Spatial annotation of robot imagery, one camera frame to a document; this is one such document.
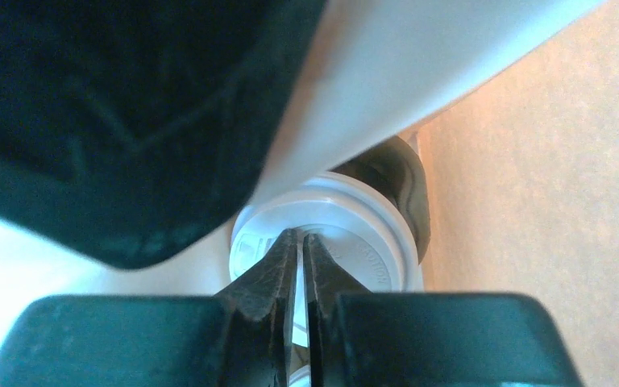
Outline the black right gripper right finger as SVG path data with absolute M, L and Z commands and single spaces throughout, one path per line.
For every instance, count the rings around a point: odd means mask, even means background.
M 370 374 L 346 337 L 344 294 L 369 290 L 342 268 L 318 234 L 302 244 L 312 386 L 371 386 Z

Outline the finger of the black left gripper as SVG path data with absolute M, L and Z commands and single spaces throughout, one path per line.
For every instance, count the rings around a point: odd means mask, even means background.
M 115 268 L 252 196 L 323 1 L 0 1 L 0 218 Z

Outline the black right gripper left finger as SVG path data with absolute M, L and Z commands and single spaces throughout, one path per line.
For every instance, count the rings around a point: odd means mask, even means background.
M 221 386 L 289 384 L 298 234 L 282 231 L 266 254 L 217 293 L 234 311 Z

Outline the white plastic cup lid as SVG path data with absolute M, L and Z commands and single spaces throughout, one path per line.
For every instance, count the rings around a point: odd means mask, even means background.
M 301 238 L 318 235 L 335 262 L 373 292 L 424 289 L 413 232 L 401 212 L 371 186 L 332 172 L 241 210 L 231 234 L 231 280 L 290 228 Z

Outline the dark translucent coffee cup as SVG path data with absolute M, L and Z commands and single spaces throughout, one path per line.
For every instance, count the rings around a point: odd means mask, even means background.
M 426 174 L 418 154 L 394 136 L 332 169 L 369 185 L 400 212 L 407 223 L 421 263 L 431 238 Z

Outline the orange paper bag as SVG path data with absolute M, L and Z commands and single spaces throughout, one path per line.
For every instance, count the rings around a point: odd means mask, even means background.
M 0 345 L 47 296 L 218 292 L 245 205 L 403 135 L 425 288 L 537 298 L 585 385 L 619 386 L 619 1 L 323 2 L 258 184 L 214 231 L 122 269 L 0 218 Z

